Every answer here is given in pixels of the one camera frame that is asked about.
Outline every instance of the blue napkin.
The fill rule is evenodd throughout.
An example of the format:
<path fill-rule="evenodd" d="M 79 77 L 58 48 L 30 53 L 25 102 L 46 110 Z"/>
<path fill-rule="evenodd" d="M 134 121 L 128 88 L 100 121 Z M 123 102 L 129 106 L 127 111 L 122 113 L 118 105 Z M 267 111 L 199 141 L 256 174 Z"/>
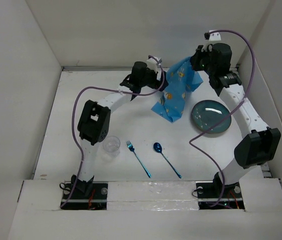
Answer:
<path fill-rule="evenodd" d="M 196 90 L 203 80 L 199 73 L 192 70 L 190 57 L 173 65 L 166 73 L 166 80 L 169 86 L 152 111 L 172 123 L 182 117 L 187 95 Z"/>

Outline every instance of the spoon bowl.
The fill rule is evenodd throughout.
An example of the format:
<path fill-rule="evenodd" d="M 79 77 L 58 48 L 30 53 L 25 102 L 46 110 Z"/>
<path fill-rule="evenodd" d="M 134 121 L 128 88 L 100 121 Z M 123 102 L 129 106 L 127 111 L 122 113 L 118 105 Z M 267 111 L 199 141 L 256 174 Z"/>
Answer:
<path fill-rule="evenodd" d="M 157 152 L 157 153 L 162 153 L 162 146 L 161 144 L 159 144 L 158 142 L 156 142 L 154 145 L 153 145 L 153 148 L 154 150 Z"/>

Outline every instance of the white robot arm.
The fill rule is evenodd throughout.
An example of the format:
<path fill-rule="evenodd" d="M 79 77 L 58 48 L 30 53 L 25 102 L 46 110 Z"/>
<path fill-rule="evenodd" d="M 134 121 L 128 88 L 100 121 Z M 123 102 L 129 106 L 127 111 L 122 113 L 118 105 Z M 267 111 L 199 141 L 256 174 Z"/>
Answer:
<path fill-rule="evenodd" d="M 240 78 L 229 70 L 232 56 L 230 46 L 218 43 L 218 32 L 206 32 L 204 36 L 207 44 L 199 45 L 190 58 L 193 70 L 208 74 L 211 87 L 230 111 L 244 100 L 233 114 L 243 140 L 234 149 L 233 160 L 222 170 L 226 195 L 248 171 L 273 159 L 281 134 L 277 128 L 271 129 L 257 114 L 248 98 L 244 97 Z M 218 172 L 210 189 L 214 189 L 217 196 L 221 193 L 222 185 L 222 176 Z"/>

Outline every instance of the blue spoon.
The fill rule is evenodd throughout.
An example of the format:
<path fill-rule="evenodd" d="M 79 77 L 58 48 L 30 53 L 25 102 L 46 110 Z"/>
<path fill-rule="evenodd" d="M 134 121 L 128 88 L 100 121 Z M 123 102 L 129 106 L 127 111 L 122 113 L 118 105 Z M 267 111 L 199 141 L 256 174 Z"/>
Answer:
<path fill-rule="evenodd" d="M 172 166 L 172 164 L 169 162 L 169 160 L 164 156 L 164 154 L 162 153 L 162 146 L 161 144 L 159 144 L 158 142 L 156 142 L 154 145 L 153 145 L 153 148 L 154 150 L 159 153 L 159 154 L 162 154 L 162 156 L 165 158 L 165 160 L 167 161 L 167 163 L 171 166 L 171 168 L 175 171 L 176 175 L 181 179 L 182 176 L 181 174 L 179 174 L 179 172 Z"/>

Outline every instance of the clear plastic cup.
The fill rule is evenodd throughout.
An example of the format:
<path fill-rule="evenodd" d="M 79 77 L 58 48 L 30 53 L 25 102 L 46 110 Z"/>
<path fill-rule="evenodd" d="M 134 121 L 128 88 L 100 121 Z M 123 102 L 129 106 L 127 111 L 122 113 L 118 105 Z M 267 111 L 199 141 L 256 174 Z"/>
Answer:
<path fill-rule="evenodd" d="M 117 155 L 120 153 L 120 146 L 121 142 L 115 136 L 108 136 L 103 141 L 104 151 L 112 157 L 117 157 Z"/>

